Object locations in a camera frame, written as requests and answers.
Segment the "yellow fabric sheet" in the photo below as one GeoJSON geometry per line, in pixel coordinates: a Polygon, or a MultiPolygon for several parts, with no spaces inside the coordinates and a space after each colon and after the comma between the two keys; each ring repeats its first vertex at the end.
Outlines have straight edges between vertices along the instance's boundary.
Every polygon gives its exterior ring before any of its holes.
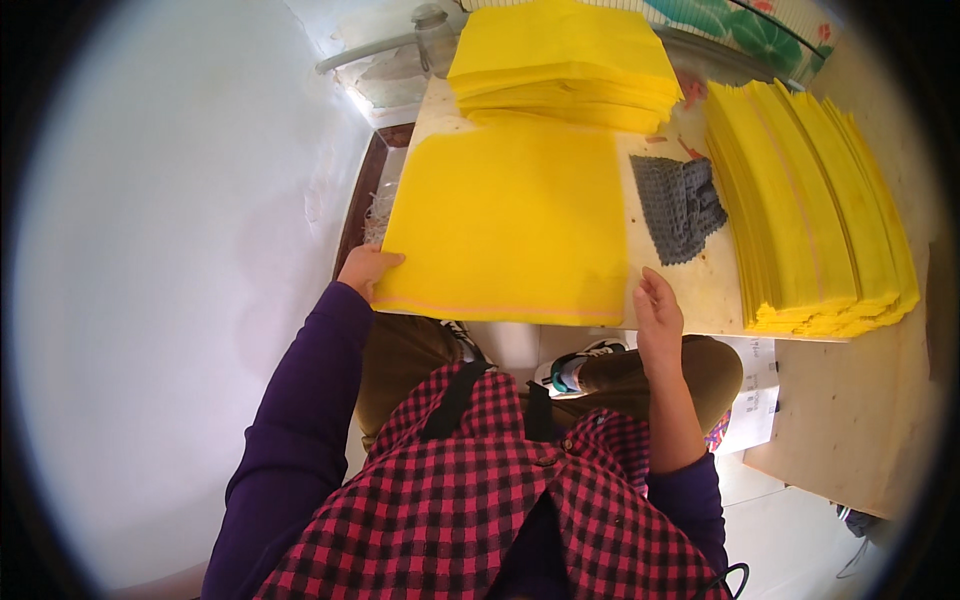
{"type": "Polygon", "coordinates": [[[465,116],[509,108],[643,133],[668,121],[683,98],[663,45],[641,13],[574,0],[475,12],[447,79],[465,116]]]}
{"type": "Polygon", "coordinates": [[[780,82],[708,93],[745,328],[851,337],[899,321],[920,297],[913,260],[852,118],[780,82]]]}
{"type": "Polygon", "coordinates": [[[610,132],[509,111],[410,155],[383,249],[406,261],[376,310],[438,319],[617,325],[627,279],[610,132]]]}

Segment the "pink and black plaid vest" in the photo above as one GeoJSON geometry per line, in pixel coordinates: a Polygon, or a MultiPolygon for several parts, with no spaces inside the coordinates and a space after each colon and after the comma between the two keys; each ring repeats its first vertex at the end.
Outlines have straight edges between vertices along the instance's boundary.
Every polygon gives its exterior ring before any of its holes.
{"type": "Polygon", "coordinates": [[[549,439],[549,399],[532,395],[523,414],[513,377],[486,367],[437,369],[394,410],[257,598],[482,598],[545,492],[574,598],[709,586],[707,560],[644,497],[646,423],[596,409],[562,440],[536,441],[549,439]]]}

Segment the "sneaker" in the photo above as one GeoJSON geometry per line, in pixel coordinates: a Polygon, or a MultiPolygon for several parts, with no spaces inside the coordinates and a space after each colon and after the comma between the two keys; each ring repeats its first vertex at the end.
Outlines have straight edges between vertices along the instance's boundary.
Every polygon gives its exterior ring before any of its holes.
{"type": "Polygon", "coordinates": [[[457,341],[467,347],[467,349],[472,352],[472,356],[467,356],[467,353],[464,352],[464,360],[468,363],[471,363],[475,360],[483,360],[488,365],[492,365],[493,362],[490,360],[490,357],[483,353],[483,350],[480,349],[473,340],[470,339],[470,332],[467,330],[467,324],[463,321],[440,321],[440,324],[446,327],[446,330],[453,334],[453,337],[457,338],[457,341]]]}
{"type": "Polygon", "coordinates": [[[626,352],[628,350],[626,342],[617,338],[607,338],[593,342],[580,352],[573,352],[561,356],[552,363],[543,363],[534,373],[534,381],[541,384],[550,393],[550,397],[567,396],[571,394],[582,394],[579,390],[571,390],[560,379],[560,373],[566,363],[575,358],[590,358],[592,356],[601,356],[603,354],[613,354],[615,352],[626,352]]]}

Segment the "purple long-sleeve shirt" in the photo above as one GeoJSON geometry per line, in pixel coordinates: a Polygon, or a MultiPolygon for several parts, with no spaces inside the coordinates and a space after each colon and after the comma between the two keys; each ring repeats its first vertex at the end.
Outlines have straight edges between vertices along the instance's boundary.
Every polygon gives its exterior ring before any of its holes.
{"type": "MultiPolygon", "coordinates": [[[[252,597],[313,512],[343,483],[347,431],[372,324],[367,302],[336,281],[307,316],[247,429],[243,460],[227,484],[227,514],[202,598],[252,597]]],[[[651,504],[690,538],[714,570],[724,570],[724,519],[713,455],[672,473],[651,474],[647,486],[651,504]]],[[[508,551],[491,597],[508,591],[568,596],[561,546],[556,508],[542,498],[508,551]]]]}

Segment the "woman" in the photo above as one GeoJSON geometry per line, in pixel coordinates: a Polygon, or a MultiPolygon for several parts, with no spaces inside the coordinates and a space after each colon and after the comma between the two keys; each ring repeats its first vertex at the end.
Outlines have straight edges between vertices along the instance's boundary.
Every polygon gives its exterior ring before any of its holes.
{"type": "Polygon", "coordinates": [[[644,269],[638,352],[565,356],[521,398],[460,326],[373,313],[402,260],[351,252],[277,366],[203,598],[725,597],[703,436],[740,388],[735,352],[684,338],[644,269]],[[344,484],[354,411],[369,456],[344,484]]]}

